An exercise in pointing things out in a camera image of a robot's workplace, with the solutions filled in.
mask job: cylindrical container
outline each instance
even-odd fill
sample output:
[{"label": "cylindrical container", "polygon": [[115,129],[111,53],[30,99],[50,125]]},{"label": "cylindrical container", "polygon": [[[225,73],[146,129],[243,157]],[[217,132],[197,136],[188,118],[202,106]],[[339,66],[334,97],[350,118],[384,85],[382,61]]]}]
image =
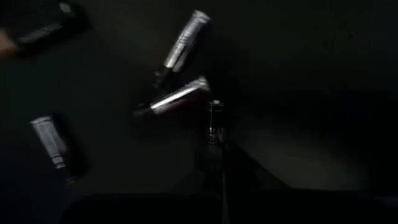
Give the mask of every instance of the cylindrical container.
[{"label": "cylindrical container", "polygon": [[178,78],[187,57],[190,55],[201,30],[210,18],[201,11],[194,11],[188,24],[181,31],[162,67],[155,73],[154,88],[168,91]]},{"label": "cylindrical container", "polygon": [[37,118],[31,121],[30,124],[44,145],[55,168],[65,176],[67,184],[74,183],[76,174],[72,174],[73,164],[70,146],[58,130],[53,116]]},{"label": "cylindrical container", "polygon": [[223,143],[225,141],[225,104],[220,100],[212,100],[209,103],[210,125],[208,140],[210,144]]},{"label": "cylindrical container", "polygon": [[168,94],[161,99],[151,103],[149,106],[143,106],[135,110],[134,118],[136,121],[140,121],[142,118],[147,116],[157,116],[166,111],[170,111],[192,99],[200,93],[209,93],[210,87],[205,77],[199,77],[198,79],[186,84],[179,90]]},{"label": "cylindrical container", "polygon": [[52,44],[85,26],[74,5],[65,0],[11,2],[4,16],[4,28],[21,49]]}]

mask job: dark background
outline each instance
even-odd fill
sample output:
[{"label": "dark background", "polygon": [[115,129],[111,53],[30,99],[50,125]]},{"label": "dark background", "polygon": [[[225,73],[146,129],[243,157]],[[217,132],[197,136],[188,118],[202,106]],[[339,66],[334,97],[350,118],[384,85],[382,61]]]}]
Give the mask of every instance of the dark background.
[{"label": "dark background", "polygon": [[[192,171],[197,114],[139,128],[130,109],[193,9],[213,19],[197,61],[228,65],[230,134],[253,158],[291,187],[394,194],[395,1],[76,2],[90,30],[0,62],[0,195],[19,222],[57,222],[84,195],[168,192]],[[28,125],[52,113],[90,166],[67,187]]]}]

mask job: blurred object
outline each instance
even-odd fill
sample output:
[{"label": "blurred object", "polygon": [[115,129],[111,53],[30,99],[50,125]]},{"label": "blurred object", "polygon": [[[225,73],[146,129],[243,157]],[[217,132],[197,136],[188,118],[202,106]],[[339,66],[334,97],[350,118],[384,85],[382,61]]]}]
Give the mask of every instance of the blurred object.
[{"label": "blurred object", "polygon": [[30,122],[47,153],[52,159],[55,168],[65,176],[67,184],[72,184],[82,172],[81,156],[76,159],[72,140],[67,137],[65,127],[61,121],[53,116],[44,116]]},{"label": "blurred object", "polygon": [[209,102],[210,126],[208,140],[210,144],[225,142],[225,105],[220,100]]},{"label": "blurred object", "polygon": [[193,12],[191,19],[181,31],[162,68],[155,73],[155,82],[153,86],[156,90],[170,91],[178,78],[178,73],[181,72],[188,56],[192,52],[198,40],[199,33],[210,20],[211,19],[201,11],[196,10]]},{"label": "blurred object", "polygon": [[0,29],[0,60],[12,57],[18,51],[20,48],[8,38],[4,29]]},{"label": "blurred object", "polygon": [[81,31],[87,22],[80,10],[67,1],[16,0],[7,4],[2,28],[20,49],[42,49]]},{"label": "blurred object", "polygon": [[207,79],[203,76],[199,77],[179,90],[151,103],[149,106],[140,105],[133,112],[134,119],[140,121],[146,117],[160,115],[194,99],[200,93],[209,92],[210,87]]}]

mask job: dark surface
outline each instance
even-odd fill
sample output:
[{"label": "dark surface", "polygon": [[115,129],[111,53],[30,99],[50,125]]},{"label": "dark surface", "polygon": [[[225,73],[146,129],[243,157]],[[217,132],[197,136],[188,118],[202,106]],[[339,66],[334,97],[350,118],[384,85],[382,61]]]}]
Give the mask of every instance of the dark surface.
[{"label": "dark surface", "polygon": [[[228,77],[231,134],[265,168],[291,187],[396,189],[394,1],[79,3],[91,30],[0,62],[1,196],[26,220],[57,222],[82,195],[167,192],[190,173],[193,115],[140,128],[131,109],[193,9],[213,19],[206,58],[230,65],[216,70]],[[90,166],[68,187],[28,125],[54,112]]]}]

